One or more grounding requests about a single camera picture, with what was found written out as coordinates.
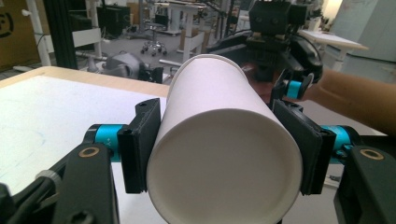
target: floor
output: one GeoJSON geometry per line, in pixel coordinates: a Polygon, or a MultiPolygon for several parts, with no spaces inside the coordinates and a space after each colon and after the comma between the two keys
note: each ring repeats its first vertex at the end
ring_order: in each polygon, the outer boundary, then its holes
{"type": "MultiPolygon", "coordinates": [[[[176,66],[160,63],[159,60],[163,59],[166,61],[181,63],[182,53],[177,52],[180,44],[180,35],[171,36],[166,34],[158,34],[158,39],[162,41],[167,47],[168,53],[166,56],[157,54],[155,57],[152,57],[149,53],[141,54],[140,50],[142,49],[144,42],[147,40],[138,38],[129,39],[127,36],[121,36],[119,39],[102,41],[102,51],[106,56],[123,53],[125,51],[130,52],[139,57],[144,63],[149,64],[150,67],[161,66],[164,68],[163,71],[165,74],[175,73],[177,70],[176,66]]],[[[78,57],[78,67],[80,69],[87,67],[87,61],[87,58],[78,57]]],[[[52,59],[52,64],[56,64],[54,58],[52,59]]],[[[29,67],[32,68],[37,68],[39,66],[41,66],[41,64],[29,65],[29,67]]],[[[360,77],[368,77],[388,83],[396,83],[395,68],[396,63],[380,62],[347,55],[341,71],[360,77]]],[[[16,70],[2,72],[0,73],[0,80],[17,76],[20,73],[20,71],[16,70]]]]}

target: white paper cup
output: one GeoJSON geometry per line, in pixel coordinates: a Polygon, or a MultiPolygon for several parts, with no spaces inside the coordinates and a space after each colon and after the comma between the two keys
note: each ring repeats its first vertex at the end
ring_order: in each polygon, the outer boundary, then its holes
{"type": "Polygon", "coordinates": [[[277,223],[302,159],[242,70],[199,55],[177,71],[148,163],[148,193],[169,223],[277,223]]]}

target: office chair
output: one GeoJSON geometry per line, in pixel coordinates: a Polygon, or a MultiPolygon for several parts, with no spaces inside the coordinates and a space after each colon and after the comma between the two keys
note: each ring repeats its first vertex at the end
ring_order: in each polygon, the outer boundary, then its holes
{"type": "Polygon", "coordinates": [[[157,31],[164,30],[166,26],[159,23],[146,23],[146,27],[152,31],[152,39],[150,41],[145,42],[140,53],[144,54],[146,51],[151,49],[151,56],[154,57],[157,55],[157,52],[162,53],[163,55],[167,54],[165,44],[157,40],[157,31]]]}

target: wall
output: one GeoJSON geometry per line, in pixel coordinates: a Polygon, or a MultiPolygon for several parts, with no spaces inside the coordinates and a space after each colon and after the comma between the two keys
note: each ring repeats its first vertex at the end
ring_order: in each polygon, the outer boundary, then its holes
{"type": "Polygon", "coordinates": [[[395,23],[394,0],[344,0],[331,32],[369,48],[353,55],[396,62],[395,23]]]}
{"type": "Polygon", "coordinates": [[[329,23],[331,23],[338,13],[338,9],[341,6],[343,0],[325,0],[323,1],[323,16],[329,18],[329,23]]]}

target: desk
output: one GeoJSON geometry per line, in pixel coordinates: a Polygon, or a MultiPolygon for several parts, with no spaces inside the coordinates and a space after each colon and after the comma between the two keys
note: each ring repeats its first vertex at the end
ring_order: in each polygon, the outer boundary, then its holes
{"type": "MultiPolygon", "coordinates": [[[[190,51],[196,48],[196,53],[201,53],[201,46],[204,43],[205,32],[192,37],[193,16],[199,11],[206,9],[206,5],[194,4],[180,1],[168,1],[170,10],[183,11],[186,14],[186,37],[184,41],[183,63],[190,58],[190,51]]],[[[200,20],[199,30],[204,30],[204,20],[200,20]]]]}
{"type": "Polygon", "coordinates": [[[347,52],[351,49],[364,49],[367,50],[367,47],[364,47],[363,45],[344,39],[342,37],[336,36],[336,35],[331,35],[331,34],[326,34],[322,32],[315,32],[315,31],[306,31],[306,30],[300,30],[299,34],[304,36],[305,38],[309,39],[310,41],[318,44],[320,46],[320,51],[321,51],[321,56],[323,58],[326,46],[331,45],[336,47],[337,49],[340,49],[340,52],[338,54],[332,54],[330,52],[328,53],[332,58],[335,59],[335,62],[333,63],[332,69],[335,71],[340,71],[344,59],[347,56],[347,52]]]}
{"type": "MultiPolygon", "coordinates": [[[[129,123],[135,104],[158,96],[162,97],[163,112],[168,90],[165,85],[56,67],[0,81],[0,182],[7,183],[12,194],[17,193],[38,172],[76,147],[92,124],[129,123]]],[[[360,134],[373,134],[312,102],[302,105],[305,114],[319,124],[345,124],[360,134]]],[[[120,164],[113,163],[112,168],[120,223],[165,223],[147,193],[124,193],[120,164]]],[[[331,170],[341,172],[342,167],[331,170]]],[[[334,193],[334,188],[325,187],[322,195],[300,196],[283,223],[336,223],[334,193]]]]}

